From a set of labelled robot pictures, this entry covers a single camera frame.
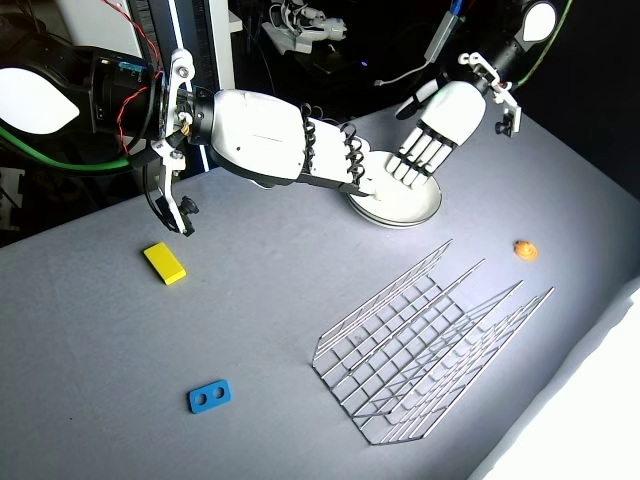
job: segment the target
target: green cable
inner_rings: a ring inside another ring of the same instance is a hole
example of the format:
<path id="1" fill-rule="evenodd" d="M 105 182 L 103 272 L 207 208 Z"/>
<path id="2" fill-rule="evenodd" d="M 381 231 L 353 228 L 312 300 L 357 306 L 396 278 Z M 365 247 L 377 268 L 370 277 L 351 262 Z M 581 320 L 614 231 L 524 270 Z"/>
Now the green cable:
<path id="1" fill-rule="evenodd" d="M 531 75 L 533 75 L 533 72 L 535 72 L 538 69 L 538 67 L 542 63 L 542 60 L 544 60 L 545 55 L 547 54 L 547 52 L 551 48 L 551 45 L 553 45 L 553 42 L 555 41 L 556 37 L 558 36 L 558 33 L 562 29 L 562 25 L 564 25 L 564 21 L 567 18 L 567 14 L 569 13 L 569 9 L 571 8 L 571 4 L 572 3 L 573 3 L 573 0 L 567 0 L 567 4 L 564 7 L 564 12 L 562 12 L 562 16 L 560 17 L 560 21 L 558 22 L 558 26 L 556 27 L 555 31 L 553 32 L 553 35 L 551 35 L 551 38 L 547 42 L 547 45 L 544 47 L 544 50 L 542 50 L 542 53 L 540 54 L 540 57 L 538 58 L 536 63 L 534 63 L 533 67 L 531 67 L 531 70 L 529 70 L 529 73 L 527 73 L 524 77 L 522 77 L 519 81 L 517 81 L 515 83 L 515 87 L 516 88 L 517 87 L 521 87 L 522 85 L 524 85 L 527 82 L 527 80 L 529 80 L 529 77 L 531 77 Z"/>
<path id="2" fill-rule="evenodd" d="M 108 173 L 111 170 L 118 170 L 125 167 L 130 167 L 129 161 L 122 157 L 117 160 L 113 160 L 111 162 L 106 163 L 98 163 L 95 165 L 73 165 L 70 163 L 58 162 L 52 158 L 47 157 L 46 155 L 38 152 L 37 150 L 31 148 L 29 145 L 24 143 L 18 137 L 15 137 L 4 128 L 0 127 L 0 137 L 7 140 L 14 147 L 21 150 L 23 153 L 27 154 L 29 157 L 34 159 L 37 162 L 44 163 L 50 167 L 60 168 L 63 170 L 68 170 L 70 172 L 93 172 L 93 173 Z"/>

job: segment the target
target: metal wire rack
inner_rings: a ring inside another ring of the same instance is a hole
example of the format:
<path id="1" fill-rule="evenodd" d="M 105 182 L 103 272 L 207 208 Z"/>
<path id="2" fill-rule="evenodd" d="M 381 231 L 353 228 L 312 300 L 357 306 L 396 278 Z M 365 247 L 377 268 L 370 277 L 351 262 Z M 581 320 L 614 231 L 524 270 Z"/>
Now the metal wire rack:
<path id="1" fill-rule="evenodd" d="M 553 289 L 498 322 L 489 314 L 518 282 L 466 312 L 429 273 L 451 240 L 318 340 L 313 368 L 373 445 L 424 438 Z"/>

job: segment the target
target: white plate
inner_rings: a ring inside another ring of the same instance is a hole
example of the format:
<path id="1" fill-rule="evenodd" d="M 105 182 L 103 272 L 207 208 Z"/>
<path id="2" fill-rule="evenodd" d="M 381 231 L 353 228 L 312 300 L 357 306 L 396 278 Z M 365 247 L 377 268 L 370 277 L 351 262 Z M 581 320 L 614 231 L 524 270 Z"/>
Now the white plate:
<path id="1" fill-rule="evenodd" d="M 372 179 L 376 194 L 368 197 L 348 195 L 356 211 L 367 220 L 386 227 L 413 227 L 431 218 L 440 208 L 442 194 L 438 182 L 429 177 L 419 188 L 407 187 L 385 169 L 389 152 L 370 152 L 362 165 L 365 178 Z"/>

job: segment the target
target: red wire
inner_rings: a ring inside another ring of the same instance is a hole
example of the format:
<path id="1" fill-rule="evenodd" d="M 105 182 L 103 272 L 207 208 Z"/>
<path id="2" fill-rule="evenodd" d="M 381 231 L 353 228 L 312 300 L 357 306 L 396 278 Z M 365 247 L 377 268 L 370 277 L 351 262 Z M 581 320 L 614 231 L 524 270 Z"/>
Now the red wire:
<path id="1" fill-rule="evenodd" d="M 158 47 L 156 47 L 155 44 L 151 40 L 149 40 L 149 37 L 147 37 L 147 35 L 144 33 L 144 30 L 142 30 L 142 27 L 138 25 L 136 22 L 134 22 L 133 19 L 127 14 L 127 12 L 122 10 L 118 5 L 114 5 L 113 3 L 109 2 L 108 0 L 102 0 L 102 3 L 106 3 L 111 8 L 113 8 L 116 12 L 122 15 L 131 25 L 133 25 L 133 28 L 136 29 L 138 34 L 142 38 L 144 38 L 145 41 L 149 44 L 149 47 L 151 47 L 151 50 L 153 51 L 153 56 L 155 57 L 155 61 L 156 61 L 156 73 L 153 77 L 153 81 L 157 80 L 158 77 L 160 77 L 160 75 L 162 74 L 162 72 L 160 71 L 160 52 L 158 51 Z M 124 149 L 124 152 L 127 155 L 129 155 L 129 149 L 127 148 L 127 145 L 124 143 L 124 130 L 122 129 L 122 117 L 124 116 L 125 108 L 129 104 L 129 102 L 134 100 L 138 95 L 140 95 L 142 92 L 148 89 L 149 89 L 149 85 L 145 85 L 143 87 L 140 87 L 134 94 L 129 95 L 127 98 L 125 98 L 124 101 L 122 102 L 122 106 L 120 107 L 120 111 L 118 112 L 118 116 L 116 117 L 120 144 L 122 145 L 122 148 Z"/>

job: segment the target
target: gray tabletop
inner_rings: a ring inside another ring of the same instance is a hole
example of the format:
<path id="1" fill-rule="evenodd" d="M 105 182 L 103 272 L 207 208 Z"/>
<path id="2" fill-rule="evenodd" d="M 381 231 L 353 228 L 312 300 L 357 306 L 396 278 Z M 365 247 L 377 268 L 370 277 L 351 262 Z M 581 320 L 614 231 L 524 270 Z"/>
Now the gray tabletop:
<path id="1" fill-rule="evenodd" d="M 2 249 L 0 477 L 466 477 L 640 260 L 638 202 L 529 119 L 509 140 L 495 118 L 438 172 L 442 208 L 414 229 L 218 169 L 176 186 L 201 208 L 191 238 L 137 198 Z M 356 124 L 394 149 L 414 121 Z M 428 438 L 368 446 L 309 366 L 315 342 L 449 238 L 436 280 L 487 259 L 462 304 L 520 279 L 505 308 L 557 290 Z M 512 253 L 520 238 L 535 263 Z M 159 241 L 188 271 L 171 287 L 141 254 Z M 191 414 L 187 392 L 221 378 L 232 402 Z"/>

